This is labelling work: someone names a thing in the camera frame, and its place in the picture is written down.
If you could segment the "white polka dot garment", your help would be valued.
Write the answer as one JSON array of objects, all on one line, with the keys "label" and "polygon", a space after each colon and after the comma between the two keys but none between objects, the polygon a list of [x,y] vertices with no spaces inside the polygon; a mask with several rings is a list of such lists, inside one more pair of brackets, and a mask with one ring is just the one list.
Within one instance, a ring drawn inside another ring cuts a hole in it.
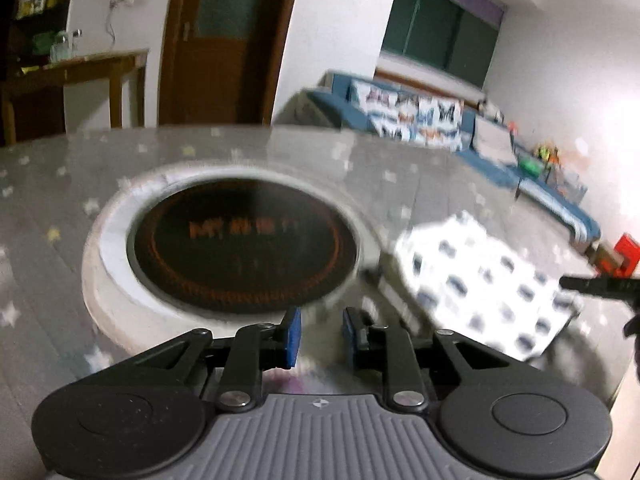
[{"label": "white polka dot garment", "polygon": [[467,211],[402,231],[380,267],[410,333],[450,330],[521,362],[541,356],[584,306]]}]

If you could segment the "round black induction cooktop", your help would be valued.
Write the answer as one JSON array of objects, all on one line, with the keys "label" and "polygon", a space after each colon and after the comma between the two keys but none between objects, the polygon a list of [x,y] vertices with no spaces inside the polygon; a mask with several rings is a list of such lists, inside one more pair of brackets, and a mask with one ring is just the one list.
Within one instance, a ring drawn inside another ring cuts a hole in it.
[{"label": "round black induction cooktop", "polygon": [[311,304],[355,269],[337,209],[285,184],[196,182],[146,207],[127,240],[134,274],[183,310],[266,314]]}]

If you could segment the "green toy on sofa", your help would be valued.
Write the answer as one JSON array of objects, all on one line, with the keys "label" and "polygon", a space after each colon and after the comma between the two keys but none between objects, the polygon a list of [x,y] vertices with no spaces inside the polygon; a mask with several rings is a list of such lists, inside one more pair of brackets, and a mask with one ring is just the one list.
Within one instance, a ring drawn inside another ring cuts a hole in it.
[{"label": "green toy on sofa", "polygon": [[546,169],[546,163],[536,157],[520,156],[518,158],[518,168],[526,172],[526,174],[538,178]]}]

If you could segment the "beige cushion on sofa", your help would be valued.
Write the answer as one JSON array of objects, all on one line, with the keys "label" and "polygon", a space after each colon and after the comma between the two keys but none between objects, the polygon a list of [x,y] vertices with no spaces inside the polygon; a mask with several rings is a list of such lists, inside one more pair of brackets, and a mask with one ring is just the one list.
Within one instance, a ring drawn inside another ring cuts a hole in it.
[{"label": "beige cushion on sofa", "polygon": [[495,164],[516,164],[509,130],[480,116],[475,118],[472,149]]}]

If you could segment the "black white plush toy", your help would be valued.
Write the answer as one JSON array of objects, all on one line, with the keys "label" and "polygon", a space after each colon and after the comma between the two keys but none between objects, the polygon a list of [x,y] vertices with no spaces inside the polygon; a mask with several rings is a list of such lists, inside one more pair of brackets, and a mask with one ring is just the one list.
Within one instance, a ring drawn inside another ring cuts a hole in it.
[{"label": "black white plush toy", "polygon": [[500,108],[490,102],[488,99],[481,100],[477,105],[478,114],[485,118],[486,120],[490,120],[491,122],[495,122],[496,124],[504,123],[504,115]]}]

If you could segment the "butterfly print pillow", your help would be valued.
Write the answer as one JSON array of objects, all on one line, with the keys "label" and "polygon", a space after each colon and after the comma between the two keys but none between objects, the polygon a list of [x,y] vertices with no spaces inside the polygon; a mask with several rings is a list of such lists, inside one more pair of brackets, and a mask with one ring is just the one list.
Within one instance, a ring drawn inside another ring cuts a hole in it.
[{"label": "butterfly print pillow", "polygon": [[387,90],[354,81],[349,103],[363,112],[367,128],[381,138],[452,152],[462,149],[463,103],[427,94]]}]

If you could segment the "blue sofa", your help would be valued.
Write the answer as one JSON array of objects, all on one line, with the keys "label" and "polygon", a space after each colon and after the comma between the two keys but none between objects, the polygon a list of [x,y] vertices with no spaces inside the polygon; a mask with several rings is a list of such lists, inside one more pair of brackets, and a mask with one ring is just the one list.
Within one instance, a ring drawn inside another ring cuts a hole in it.
[{"label": "blue sofa", "polygon": [[500,188],[524,194],[567,226],[572,241],[591,244],[600,226],[578,205],[554,188],[548,178],[534,176],[518,161],[521,147],[507,128],[496,139],[506,144],[502,155],[481,153],[480,129],[491,125],[472,106],[455,96],[434,96],[390,81],[328,73],[324,85],[298,92],[294,119],[301,125],[350,129],[418,148],[446,150]]}]

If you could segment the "dark green window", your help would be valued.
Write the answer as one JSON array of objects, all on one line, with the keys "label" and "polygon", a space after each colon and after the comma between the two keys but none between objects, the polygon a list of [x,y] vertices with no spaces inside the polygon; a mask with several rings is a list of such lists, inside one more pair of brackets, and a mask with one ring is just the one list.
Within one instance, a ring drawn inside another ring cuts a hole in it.
[{"label": "dark green window", "polygon": [[394,0],[382,51],[480,88],[503,15],[490,0]]}]

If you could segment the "brown wooden door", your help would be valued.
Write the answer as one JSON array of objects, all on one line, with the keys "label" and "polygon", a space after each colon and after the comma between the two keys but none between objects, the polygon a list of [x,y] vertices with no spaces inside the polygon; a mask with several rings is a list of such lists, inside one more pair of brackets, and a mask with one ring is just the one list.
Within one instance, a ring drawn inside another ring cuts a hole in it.
[{"label": "brown wooden door", "polygon": [[268,125],[295,0],[169,0],[160,125]]}]

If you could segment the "glass jar on table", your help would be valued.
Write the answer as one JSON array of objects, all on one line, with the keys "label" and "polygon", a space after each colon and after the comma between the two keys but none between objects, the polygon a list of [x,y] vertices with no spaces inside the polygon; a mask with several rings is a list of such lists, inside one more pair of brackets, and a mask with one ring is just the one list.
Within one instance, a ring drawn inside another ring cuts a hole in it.
[{"label": "glass jar on table", "polygon": [[71,32],[66,32],[66,30],[58,32],[50,47],[50,62],[56,64],[71,60],[76,55],[77,40],[81,36],[81,29],[75,29]]}]

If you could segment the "dark wooden shelf cabinet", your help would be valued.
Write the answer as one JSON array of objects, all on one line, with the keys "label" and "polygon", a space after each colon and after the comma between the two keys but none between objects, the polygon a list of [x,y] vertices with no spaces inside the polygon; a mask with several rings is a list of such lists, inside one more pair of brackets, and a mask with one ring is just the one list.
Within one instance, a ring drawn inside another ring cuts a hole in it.
[{"label": "dark wooden shelf cabinet", "polygon": [[49,63],[55,36],[66,29],[70,0],[1,0],[1,79]]}]

